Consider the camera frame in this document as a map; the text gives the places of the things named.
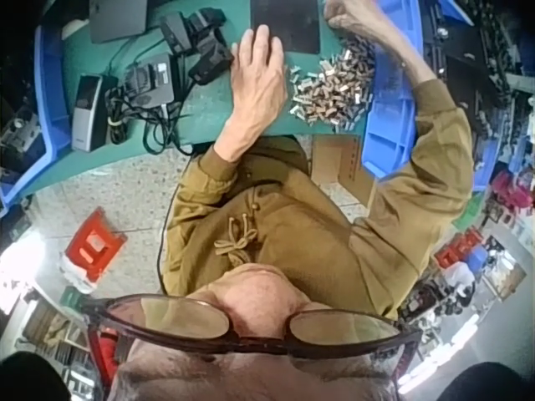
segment eyeglasses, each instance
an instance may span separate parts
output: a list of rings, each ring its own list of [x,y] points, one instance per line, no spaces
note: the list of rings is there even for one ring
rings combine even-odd
[[[406,373],[421,340],[420,330],[406,329],[382,317],[339,309],[294,313],[286,320],[282,340],[240,337],[225,311],[186,297],[150,294],[89,300],[82,310],[89,318],[89,345],[106,393],[111,378],[105,374],[99,346],[101,326],[186,353],[288,355],[302,370],[306,370],[303,360],[372,363],[382,377],[395,382]]]

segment green table surface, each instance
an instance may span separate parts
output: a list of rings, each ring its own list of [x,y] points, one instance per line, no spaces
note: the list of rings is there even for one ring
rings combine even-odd
[[[228,43],[239,41],[247,28],[251,26],[251,8],[249,0],[176,0],[156,9],[149,17],[148,26],[158,25],[161,16],[181,11],[186,16],[199,8],[220,8],[227,16],[227,22],[222,28],[224,38]],[[341,51],[340,41],[323,19],[322,0],[318,0],[319,28],[320,28],[320,54],[286,53],[288,66],[298,65],[304,72],[318,72],[318,62],[321,58],[328,58]],[[113,74],[122,77],[125,68],[134,60],[135,56],[152,44],[162,39],[160,29],[155,29],[140,36],[115,61]],[[102,74],[120,46],[126,41],[116,40],[110,43],[94,44],[89,37],[89,26],[68,37],[64,41],[64,90],[69,112],[74,109],[74,99],[81,74]],[[169,47],[162,43],[143,58],[158,53],[169,53]],[[197,56],[188,58],[193,65]],[[295,119],[288,114],[290,102],[286,105],[278,120],[273,123],[265,135],[315,135],[331,134],[332,130],[325,124],[308,126],[303,121]],[[207,86],[196,86],[187,99],[178,130],[181,143],[197,144],[213,141],[219,135],[222,126],[232,111],[232,94],[228,73]],[[365,119],[357,124],[353,135],[364,133]],[[73,175],[91,170],[101,165],[126,159],[132,156],[143,155],[141,137],[144,125],[141,122],[132,122],[129,125],[129,139],[122,145],[105,145],[91,153],[69,151],[54,165],[44,171],[24,192],[25,195],[34,193],[45,186],[66,180]]]

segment man's left hand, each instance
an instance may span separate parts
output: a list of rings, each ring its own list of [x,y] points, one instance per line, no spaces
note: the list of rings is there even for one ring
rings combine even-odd
[[[231,70],[234,110],[214,144],[224,160],[235,162],[278,117],[288,98],[284,78],[284,51],[279,38],[270,40],[261,25],[256,37],[251,29],[239,46],[232,45]]]

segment brown eyeglasses frame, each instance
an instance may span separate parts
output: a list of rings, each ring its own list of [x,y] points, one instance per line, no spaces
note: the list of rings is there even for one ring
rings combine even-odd
[[[104,392],[107,394],[111,388],[112,379],[105,374],[104,359],[100,352],[99,346],[99,327],[104,325],[113,328],[117,332],[137,338],[147,343],[152,343],[166,348],[180,350],[186,353],[197,354],[225,354],[225,353],[268,353],[271,355],[290,355],[294,358],[303,359],[339,359],[349,357],[359,357],[370,353],[381,353],[392,348],[405,345],[405,349],[400,361],[395,368],[391,378],[397,381],[397,378],[403,376],[409,368],[410,362],[416,354],[418,344],[422,337],[422,331],[414,328],[407,328],[401,324],[391,321],[385,317],[375,316],[369,313],[355,312],[344,309],[329,309],[330,312],[347,312],[379,319],[400,331],[391,338],[375,340],[367,343],[344,344],[344,345],[316,345],[305,343],[296,338],[290,330],[290,322],[296,316],[307,313],[315,313],[317,310],[296,312],[286,319],[284,326],[284,339],[278,338],[249,338],[240,337],[233,328],[232,320],[228,314],[221,308],[211,305],[209,302],[198,301],[188,298],[200,305],[215,308],[227,316],[229,327],[225,334],[219,338],[213,339],[192,339],[183,338],[176,335],[157,332],[148,328],[137,327],[132,323],[122,321],[113,316],[108,310],[116,304],[127,302],[129,300],[141,298],[176,298],[167,295],[158,294],[136,294],[115,299],[86,300],[82,306],[82,312],[89,318],[88,339],[91,354],[95,365],[99,370]]]

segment cardboard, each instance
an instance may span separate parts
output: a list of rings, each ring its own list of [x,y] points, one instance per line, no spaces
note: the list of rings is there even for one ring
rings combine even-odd
[[[338,181],[342,148],[347,140],[343,135],[315,135],[312,142],[312,181],[332,184]]]
[[[362,166],[360,138],[351,135],[314,136],[312,178],[320,185],[338,181],[368,209],[378,183]]]

